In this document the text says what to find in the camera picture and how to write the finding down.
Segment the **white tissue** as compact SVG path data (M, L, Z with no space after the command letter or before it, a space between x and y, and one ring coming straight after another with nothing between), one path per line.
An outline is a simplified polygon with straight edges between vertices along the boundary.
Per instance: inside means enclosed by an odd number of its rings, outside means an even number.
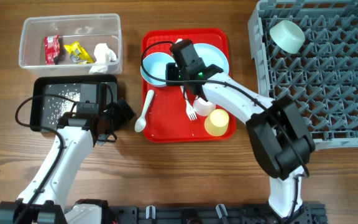
M94 49L96 61L89 70L89 74L106 74L108 66L105 63L115 62L117 60L116 53L111 50L106 43L97 44Z

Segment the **yellow snack wrapper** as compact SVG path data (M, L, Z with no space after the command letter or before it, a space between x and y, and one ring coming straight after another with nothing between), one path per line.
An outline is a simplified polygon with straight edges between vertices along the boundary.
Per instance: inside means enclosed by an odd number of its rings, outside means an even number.
M89 53L80 45L78 41L72 44L64 45L65 50L68 52L70 59L76 64L94 63Z

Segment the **green bowl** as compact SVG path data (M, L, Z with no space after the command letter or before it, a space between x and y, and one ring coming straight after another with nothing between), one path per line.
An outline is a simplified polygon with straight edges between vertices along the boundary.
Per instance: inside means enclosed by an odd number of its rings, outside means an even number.
M291 54L297 54L305 42L304 32L292 21L283 20L274 25L269 32L276 45Z

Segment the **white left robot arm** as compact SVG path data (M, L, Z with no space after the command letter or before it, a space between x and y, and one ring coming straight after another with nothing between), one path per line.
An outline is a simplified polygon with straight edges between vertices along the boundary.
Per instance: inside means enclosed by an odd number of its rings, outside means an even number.
M85 157L95 144L109 142L135 114L123 99L107 106L77 102L54 131L55 142L38 173L14 202L0 203L0 223L117 223L108 202L81 199L64 212L68 193Z

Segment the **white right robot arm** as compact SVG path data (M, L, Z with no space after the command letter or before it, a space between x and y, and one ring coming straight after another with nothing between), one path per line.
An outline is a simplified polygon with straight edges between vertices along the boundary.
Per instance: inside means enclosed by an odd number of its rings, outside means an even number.
M217 65L190 72L168 63L165 78L169 85L184 86L245 124L254 157L270 177L270 208L285 222L299 216L301 180L310 175L306 165L315 144L295 102L250 91Z

